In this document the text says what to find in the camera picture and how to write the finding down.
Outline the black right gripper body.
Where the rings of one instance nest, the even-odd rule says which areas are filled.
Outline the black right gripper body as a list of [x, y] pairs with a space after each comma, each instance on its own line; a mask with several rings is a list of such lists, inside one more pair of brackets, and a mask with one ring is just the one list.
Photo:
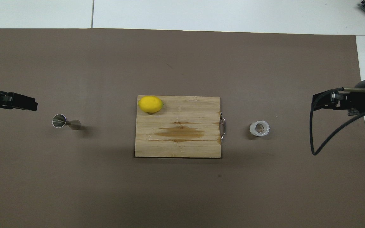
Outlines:
[[344, 87], [343, 100], [340, 100], [344, 110], [349, 111], [349, 116], [365, 112], [365, 80], [356, 84], [355, 87]]

